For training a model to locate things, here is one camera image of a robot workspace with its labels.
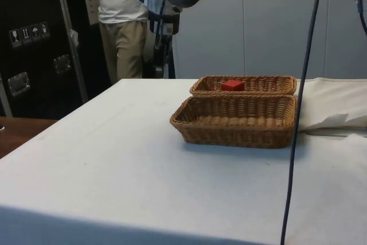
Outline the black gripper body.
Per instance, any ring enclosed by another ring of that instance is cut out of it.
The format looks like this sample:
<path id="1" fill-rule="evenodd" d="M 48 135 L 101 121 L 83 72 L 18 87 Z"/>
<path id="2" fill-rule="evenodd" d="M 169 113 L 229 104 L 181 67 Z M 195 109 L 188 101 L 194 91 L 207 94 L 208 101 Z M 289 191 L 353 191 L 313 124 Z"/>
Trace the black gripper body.
<path id="1" fill-rule="evenodd" d="M 164 14 L 162 17 L 159 14 L 149 12 L 149 29 L 152 33 L 171 37 L 178 33 L 180 22 L 180 9 L 172 7 L 169 9 L 169 14 Z"/>

